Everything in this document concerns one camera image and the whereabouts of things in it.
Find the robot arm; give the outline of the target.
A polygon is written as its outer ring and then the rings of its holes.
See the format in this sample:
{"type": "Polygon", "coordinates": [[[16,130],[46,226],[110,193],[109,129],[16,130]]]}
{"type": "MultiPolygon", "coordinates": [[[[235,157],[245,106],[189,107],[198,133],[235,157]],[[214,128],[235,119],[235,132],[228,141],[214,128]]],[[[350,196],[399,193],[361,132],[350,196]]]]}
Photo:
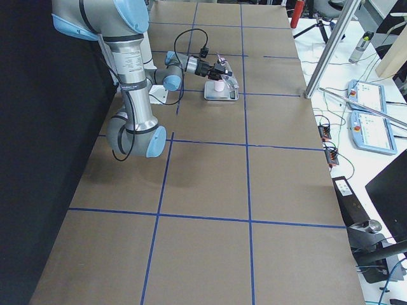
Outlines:
{"type": "Polygon", "coordinates": [[[166,69],[146,69],[144,56],[150,48],[142,42],[149,27],[145,1],[53,1],[52,17],[59,32],[89,41],[102,38],[111,50],[124,103],[107,128],[107,141],[114,153],[155,158],[163,152],[167,132],[151,110],[149,91],[153,85],[176,91],[186,72],[214,81],[231,73],[221,61],[211,65],[204,60],[206,47],[199,57],[170,51],[166,69]]]}

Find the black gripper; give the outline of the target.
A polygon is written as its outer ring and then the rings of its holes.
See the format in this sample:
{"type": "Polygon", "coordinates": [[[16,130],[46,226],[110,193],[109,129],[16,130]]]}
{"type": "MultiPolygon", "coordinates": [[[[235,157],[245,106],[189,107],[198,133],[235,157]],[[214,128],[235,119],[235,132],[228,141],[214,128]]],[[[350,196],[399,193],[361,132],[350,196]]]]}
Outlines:
{"type": "Polygon", "coordinates": [[[208,79],[219,79],[219,71],[216,69],[216,64],[211,65],[203,60],[198,61],[194,74],[207,77],[208,79]]]}

